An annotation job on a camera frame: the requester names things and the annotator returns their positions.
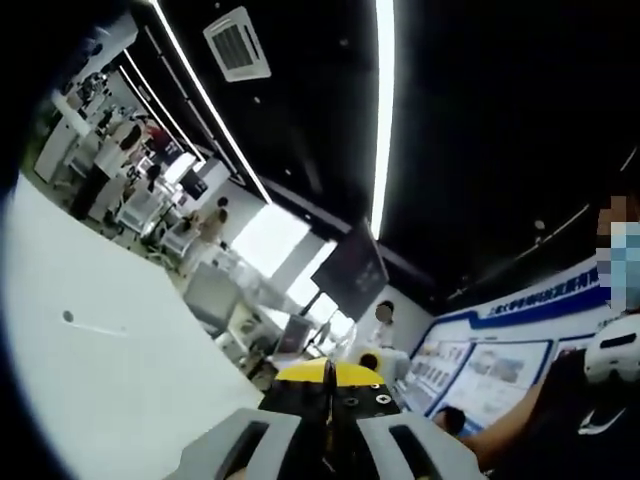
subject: window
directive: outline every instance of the window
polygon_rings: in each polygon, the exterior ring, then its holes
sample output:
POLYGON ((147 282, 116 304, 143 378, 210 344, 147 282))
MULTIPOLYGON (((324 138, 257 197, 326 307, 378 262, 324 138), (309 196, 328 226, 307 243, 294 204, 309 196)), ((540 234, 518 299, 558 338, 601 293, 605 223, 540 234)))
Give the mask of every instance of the window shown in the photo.
POLYGON ((313 304, 309 316, 321 325, 331 320, 331 334, 335 340, 344 337, 353 325, 353 320, 338 310, 336 302, 326 293, 313 304))
POLYGON ((323 293, 318 300, 311 306, 309 310, 309 316, 320 324, 326 323, 338 310, 338 305, 334 302, 329 295, 323 293))
POLYGON ((287 290, 287 295, 291 300, 301 307, 307 305, 318 292, 318 287, 311 280, 311 276, 322 265, 322 262, 331 255, 334 248, 336 248, 336 242, 325 243, 287 290))
POLYGON ((353 320, 339 310, 331 318, 331 333, 336 340, 344 337, 352 326, 353 320))
POLYGON ((270 278, 310 227, 275 204, 265 205, 231 246, 262 275, 270 278))
POLYGON ((195 161, 196 157, 188 152, 183 153, 178 158, 176 158, 176 160, 169 166, 167 171, 164 172, 164 179, 167 183, 178 183, 191 168, 195 161))

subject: yellow robot part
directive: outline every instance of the yellow robot part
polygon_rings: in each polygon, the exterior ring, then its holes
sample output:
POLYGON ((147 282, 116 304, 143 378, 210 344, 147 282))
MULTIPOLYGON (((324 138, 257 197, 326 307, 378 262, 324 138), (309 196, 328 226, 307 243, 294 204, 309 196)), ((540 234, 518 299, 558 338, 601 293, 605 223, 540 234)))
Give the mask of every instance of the yellow robot part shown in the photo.
MULTIPOLYGON (((326 358, 318 358, 302 362, 281 370, 276 380, 290 382, 323 383, 325 381, 326 358)), ((362 387, 367 385, 382 385, 384 379, 376 372, 360 365, 337 362, 335 364, 336 385, 338 387, 362 387)))

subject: poster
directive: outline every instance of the poster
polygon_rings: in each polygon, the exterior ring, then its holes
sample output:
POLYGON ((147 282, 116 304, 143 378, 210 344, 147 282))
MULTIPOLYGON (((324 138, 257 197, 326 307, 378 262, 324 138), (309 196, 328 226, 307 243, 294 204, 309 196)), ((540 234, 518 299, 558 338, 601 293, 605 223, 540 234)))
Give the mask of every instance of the poster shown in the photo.
POLYGON ((589 346, 589 343, 591 343, 592 338, 593 334, 582 335, 580 337, 561 338, 558 340, 558 348, 556 349, 556 356, 554 357, 554 360, 562 357, 563 355, 586 349, 589 346))
POLYGON ((444 405, 463 410, 481 428, 494 423, 537 381, 551 341, 480 343, 431 414, 444 405))
POLYGON ((402 382, 409 408, 426 412, 447 389, 471 350, 470 342, 426 341, 416 352, 402 382))
POLYGON ((426 412, 438 396, 429 387, 418 382, 399 381, 397 387, 402 399, 401 409, 406 407, 413 412, 426 412))

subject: blue display board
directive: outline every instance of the blue display board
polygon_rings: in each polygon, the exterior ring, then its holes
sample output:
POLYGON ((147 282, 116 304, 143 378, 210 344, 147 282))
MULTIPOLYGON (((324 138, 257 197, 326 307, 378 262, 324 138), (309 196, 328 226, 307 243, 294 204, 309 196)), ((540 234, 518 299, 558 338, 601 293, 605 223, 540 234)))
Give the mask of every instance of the blue display board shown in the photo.
POLYGON ((477 343, 432 417, 446 405, 463 410, 465 433, 475 433, 511 410, 542 376, 553 342, 477 343))
POLYGON ((470 342, 426 341, 416 352, 411 370, 397 389, 410 410, 425 414, 447 391, 473 350, 470 342))

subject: television screen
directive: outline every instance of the television screen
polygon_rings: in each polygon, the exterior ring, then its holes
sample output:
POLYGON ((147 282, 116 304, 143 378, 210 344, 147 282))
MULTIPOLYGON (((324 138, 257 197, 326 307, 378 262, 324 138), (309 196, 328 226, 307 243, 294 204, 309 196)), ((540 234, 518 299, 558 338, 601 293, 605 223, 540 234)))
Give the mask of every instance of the television screen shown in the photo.
POLYGON ((189 171, 184 174, 184 177, 180 180, 180 185, 182 185, 184 191, 194 200, 198 200, 208 188, 207 184, 193 169, 189 169, 189 171))
POLYGON ((347 317, 358 321, 389 282, 366 220, 354 226, 311 277, 347 317))

